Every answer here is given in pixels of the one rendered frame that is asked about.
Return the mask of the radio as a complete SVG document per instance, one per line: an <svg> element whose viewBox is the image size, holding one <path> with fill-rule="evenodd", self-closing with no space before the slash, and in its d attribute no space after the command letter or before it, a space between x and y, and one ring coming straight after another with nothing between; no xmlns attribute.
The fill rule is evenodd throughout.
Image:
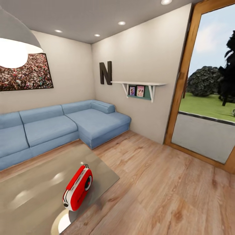
<svg viewBox="0 0 235 235"><path fill-rule="evenodd" d="M79 209L92 184L92 180L90 168L82 165L64 192L63 202L67 210L76 211Z"/></svg>

